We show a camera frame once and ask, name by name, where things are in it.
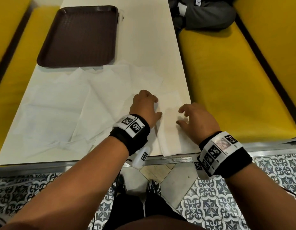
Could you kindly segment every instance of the tabletop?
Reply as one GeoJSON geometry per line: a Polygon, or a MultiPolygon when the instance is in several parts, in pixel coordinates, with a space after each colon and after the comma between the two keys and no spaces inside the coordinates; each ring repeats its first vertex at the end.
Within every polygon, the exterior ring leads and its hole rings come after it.
{"type": "MultiPolygon", "coordinates": [[[[163,77],[164,92],[178,91],[183,103],[190,103],[179,47],[167,0],[64,0],[61,7],[113,5],[119,10],[120,21],[117,35],[116,61],[126,60],[137,66],[151,66],[163,77]]],[[[21,103],[29,98],[30,87],[58,77],[75,68],[46,69],[36,66],[21,103]]],[[[12,129],[20,119],[18,109],[10,131],[0,152],[0,165],[74,161],[83,155],[72,151],[51,149],[31,157],[23,156],[21,135],[12,129]]],[[[156,141],[151,156],[161,155],[156,141]]]]}

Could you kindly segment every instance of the black wristband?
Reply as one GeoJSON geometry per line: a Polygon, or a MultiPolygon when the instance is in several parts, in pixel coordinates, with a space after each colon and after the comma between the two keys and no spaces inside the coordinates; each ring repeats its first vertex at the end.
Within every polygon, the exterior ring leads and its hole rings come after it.
{"type": "Polygon", "coordinates": [[[252,162],[242,144],[227,132],[216,132],[202,141],[199,148],[202,153],[197,159],[210,177],[231,177],[252,162]]]}
{"type": "Polygon", "coordinates": [[[147,137],[150,133],[149,124],[144,118],[136,114],[131,114],[131,116],[136,118],[131,119],[128,116],[125,116],[117,122],[123,123],[123,125],[126,126],[126,129],[116,126],[116,123],[109,135],[120,140],[127,147],[130,156],[141,149],[148,142],[147,137]],[[144,127],[141,127],[136,123],[137,119],[139,119],[144,124],[144,127]],[[131,130],[132,134],[134,135],[133,137],[128,134],[126,131],[127,128],[129,132],[131,130]]]}

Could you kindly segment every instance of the yellow seat cushion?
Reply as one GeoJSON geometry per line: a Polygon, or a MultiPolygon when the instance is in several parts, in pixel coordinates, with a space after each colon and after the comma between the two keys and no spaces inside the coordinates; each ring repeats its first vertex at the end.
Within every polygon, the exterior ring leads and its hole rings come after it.
{"type": "Polygon", "coordinates": [[[36,66],[58,6],[36,8],[0,83],[0,150],[36,66]]]}
{"type": "Polygon", "coordinates": [[[296,106],[296,0],[237,0],[234,6],[296,106]]]}
{"type": "Polygon", "coordinates": [[[236,23],[179,35],[192,95],[239,141],[296,137],[296,125],[236,23]]]}
{"type": "Polygon", "coordinates": [[[0,62],[31,0],[0,0],[0,62]]]}

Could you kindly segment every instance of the tile floor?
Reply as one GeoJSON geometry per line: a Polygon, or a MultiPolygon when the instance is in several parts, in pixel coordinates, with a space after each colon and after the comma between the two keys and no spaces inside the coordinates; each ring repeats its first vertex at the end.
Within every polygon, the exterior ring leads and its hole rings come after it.
{"type": "MultiPolygon", "coordinates": [[[[253,161],[279,185],[296,193],[296,154],[253,161]]],[[[209,230],[249,229],[224,179],[200,180],[192,163],[147,166],[141,171],[126,167],[121,173],[128,191],[134,193],[145,191],[149,179],[159,181],[167,203],[191,223],[209,230]]],[[[12,216],[59,175],[0,178],[0,216],[12,216]]],[[[91,223],[88,229],[102,229],[111,213],[113,193],[110,188],[96,211],[94,226],[91,223]]]]}

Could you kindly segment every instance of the tray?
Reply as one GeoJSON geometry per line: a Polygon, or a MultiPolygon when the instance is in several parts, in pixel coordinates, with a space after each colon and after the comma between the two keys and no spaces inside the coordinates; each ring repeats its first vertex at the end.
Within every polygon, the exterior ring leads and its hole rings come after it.
{"type": "Polygon", "coordinates": [[[56,13],[37,64],[48,68],[94,67],[115,58],[118,9],[65,7],[56,13]]]}

